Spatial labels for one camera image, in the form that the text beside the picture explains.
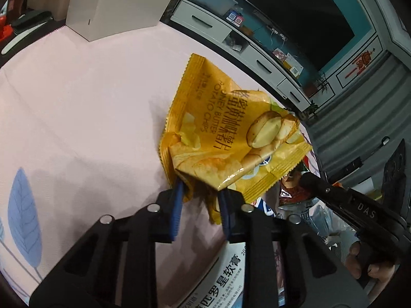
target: tv stand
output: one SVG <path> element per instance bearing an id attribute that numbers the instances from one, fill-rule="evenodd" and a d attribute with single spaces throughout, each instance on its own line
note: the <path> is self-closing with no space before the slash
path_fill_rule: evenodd
<path id="1" fill-rule="evenodd" d="M 288 98 L 300 111 L 309 107 L 310 101 L 307 96 L 284 67 L 223 18 L 189 0 L 182 0 L 171 16 L 171 20 L 224 49 L 261 77 L 282 98 Z M 231 47 L 227 44 L 226 39 L 233 32 L 235 36 L 241 36 L 244 39 L 241 47 Z"/>

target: pink tablecloth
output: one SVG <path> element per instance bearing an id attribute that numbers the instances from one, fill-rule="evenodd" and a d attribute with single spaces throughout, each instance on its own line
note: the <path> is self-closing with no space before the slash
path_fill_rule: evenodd
<path id="1" fill-rule="evenodd" d="M 129 216 L 168 188 L 157 144 L 193 52 L 263 90 L 161 23 L 91 43 L 63 27 L 0 69 L 0 263 L 23 299 L 102 214 Z M 184 205 L 177 241 L 157 247 L 160 307 L 188 291 L 222 240 L 199 201 Z"/>

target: black tv screen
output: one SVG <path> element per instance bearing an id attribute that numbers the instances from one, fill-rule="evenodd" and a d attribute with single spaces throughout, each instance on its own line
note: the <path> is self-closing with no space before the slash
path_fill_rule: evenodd
<path id="1" fill-rule="evenodd" d="M 246 0 L 266 16 L 320 70 L 353 37 L 333 0 Z"/>

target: yellow snack bag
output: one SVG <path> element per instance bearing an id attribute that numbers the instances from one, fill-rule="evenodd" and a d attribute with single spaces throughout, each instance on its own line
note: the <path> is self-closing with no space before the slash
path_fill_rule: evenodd
<path id="1" fill-rule="evenodd" d="M 271 175 L 263 185 L 264 177 L 256 189 L 239 185 L 248 201 L 258 198 L 311 149 L 303 140 L 273 156 L 298 129 L 299 120 L 272 103 L 265 92 L 242 90 L 206 58 L 193 54 L 167 116 L 160 158 L 170 184 L 178 174 L 189 187 L 190 199 L 196 179 L 221 190 L 239 184 L 241 177 L 271 157 L 274 173 L 266 170 Z"/>

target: crumpled yellow packaging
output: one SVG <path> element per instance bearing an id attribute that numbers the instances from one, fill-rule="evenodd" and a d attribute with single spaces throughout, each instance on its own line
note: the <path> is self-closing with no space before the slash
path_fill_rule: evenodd
<path id="1" fill-rule="evenodd" d="M 299 120 L 265 92 L 242 90 L 192 54 L 167 116 L 160 158 L 170 184 L 177 174 L 188 185 L 186 200 L 200 180 L 214 191 L 230 186 L 251 203 L 311 149 L 298 131 Z M 214 193 L 207 204 L 219 222 L 215 203 Z"/>

